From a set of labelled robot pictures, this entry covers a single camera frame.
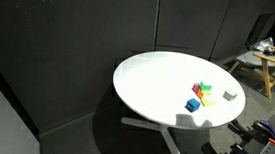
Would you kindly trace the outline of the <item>blue block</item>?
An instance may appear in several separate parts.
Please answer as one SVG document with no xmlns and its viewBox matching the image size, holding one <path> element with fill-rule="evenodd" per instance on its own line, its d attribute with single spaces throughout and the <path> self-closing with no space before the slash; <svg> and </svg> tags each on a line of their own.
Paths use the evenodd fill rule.
<svg viewBox="0 0 275 154">
<path fill-rule="evenodd" d="M 189 112 L 195 112 L 200 107 L 200 102 L 197 99 L 192 98 L 186 102 L 185 107 Z"/>
</svg>

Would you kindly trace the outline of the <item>pink block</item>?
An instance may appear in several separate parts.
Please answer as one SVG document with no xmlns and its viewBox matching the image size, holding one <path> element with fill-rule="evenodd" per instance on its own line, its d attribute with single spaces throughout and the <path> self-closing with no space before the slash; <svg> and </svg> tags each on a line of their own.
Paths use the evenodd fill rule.
<svg viewBox="0 0 275 154">
<path fill-rule="evenodd" d="M 199 83 L 194 83 L 192 90 L 194 93 L 197 93 L 199 91 Z"/>
</svg>

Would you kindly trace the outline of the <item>orange block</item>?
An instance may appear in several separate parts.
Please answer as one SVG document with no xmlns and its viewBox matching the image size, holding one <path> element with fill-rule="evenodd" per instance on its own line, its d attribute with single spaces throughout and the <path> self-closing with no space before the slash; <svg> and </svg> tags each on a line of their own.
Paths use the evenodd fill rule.
<svg viewBox="0 0 275 154">
<path fill-rule="evenodd" d="M 208 94 L 210 94 L 209 91 L 201 91 L 200 89 L 198 89 L 198 91 L 196 92 L 196 95 L 199 97 L 199 99 L 202 99 L 204 95 Z"/>
</svg>

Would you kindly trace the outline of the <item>green block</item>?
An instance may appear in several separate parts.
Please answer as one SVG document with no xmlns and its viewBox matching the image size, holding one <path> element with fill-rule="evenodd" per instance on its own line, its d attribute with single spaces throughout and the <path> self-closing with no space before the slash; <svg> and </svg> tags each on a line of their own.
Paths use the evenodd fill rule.
<svg viewBox="0 0 275 154">
<path fill-rule="evenodd" d="M 210 91 L 211 88 L 212 88 L 212 85 L 211 84 L 206 84 L 204 82 L 200 82 L 199 83 L 199 88 L 201 91 Z"/>
</svg>

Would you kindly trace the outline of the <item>yellow block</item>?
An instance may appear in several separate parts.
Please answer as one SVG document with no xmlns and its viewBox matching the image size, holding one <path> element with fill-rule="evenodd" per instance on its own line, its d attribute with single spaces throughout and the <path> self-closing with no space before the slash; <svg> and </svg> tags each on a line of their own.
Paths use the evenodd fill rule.
<svg viewBox="0 0 275 154">
<path fill-rule="evenodd" d="M 215 98 L 211 95 L 204 95 L 201 101 L 203 106 L 212 106 L 215 103 Z"/>
</svg>

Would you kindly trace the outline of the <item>white block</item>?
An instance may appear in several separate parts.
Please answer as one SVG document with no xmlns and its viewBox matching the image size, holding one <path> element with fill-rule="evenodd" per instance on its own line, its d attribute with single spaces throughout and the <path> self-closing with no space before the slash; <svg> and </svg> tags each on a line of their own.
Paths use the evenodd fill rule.
<svg viewBox="0 0 275 154">
<path fill-rule="evenodd" d="M 223 98 L 231 101 L 233 99 L 235 99 L 237 97 L 237 92 L 233 91 L 233 90 L 227 90 L 223 93 Z"/>
</svg>

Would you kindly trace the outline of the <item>round white table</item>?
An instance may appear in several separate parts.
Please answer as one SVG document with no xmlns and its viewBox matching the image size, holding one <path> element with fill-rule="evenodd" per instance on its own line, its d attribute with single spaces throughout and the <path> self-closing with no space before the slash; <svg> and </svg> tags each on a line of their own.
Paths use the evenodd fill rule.
<svg viewBox="0 0 275 154">
<path fill-rule="evenodd" d="M 196 96 L 197 82 L 212 85 L 213 106 L 191 113 L 186 102 Z M 168 132 L 175 129 L 211 129 L 229 123 L 244 109 L 246 98 L 239 82 L 220 66 L 202 58 L 179 52 L 148 52 L 127 58 L 113 76 L 119 98 L 143 119 L 124 117 L 131 126 L 161 132 L 171 154 L 181 154 Z M 231 101 L 223 98 L 227 90 L 237 92 Z"/>
</svg>

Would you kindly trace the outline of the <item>clear plastic bag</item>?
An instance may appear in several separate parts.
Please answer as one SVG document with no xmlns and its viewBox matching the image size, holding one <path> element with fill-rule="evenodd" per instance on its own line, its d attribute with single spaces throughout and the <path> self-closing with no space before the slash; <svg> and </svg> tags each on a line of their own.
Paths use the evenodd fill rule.
<svg viewBox="0 0 275 154">
<path fill-rule="evenodd" d="M 258 41 L 249 47 L 251 51 L 259 52 L 260 54 L 270 54 L 274 53 L 274 43 L 271 37 L 266 38 L 262 41 Z"/>
</svg>

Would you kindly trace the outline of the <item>upper purple orange clamp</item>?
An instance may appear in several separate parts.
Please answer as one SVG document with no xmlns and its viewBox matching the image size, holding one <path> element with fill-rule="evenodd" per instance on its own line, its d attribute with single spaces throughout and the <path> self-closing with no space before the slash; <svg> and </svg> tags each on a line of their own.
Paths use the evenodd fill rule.
<svg viewBox="0 0 275 154">
<path fill-rule="evenodd" d="M 254 121 L 252 129 L 247 131 L 237 120 L 232 120 L 228 124 L 228 128 L 246 142 L 255 138 L 260 140 L 260 142 L 270 142 L 275 145 L 275 129 L 267 120 Z"/>
</svg>

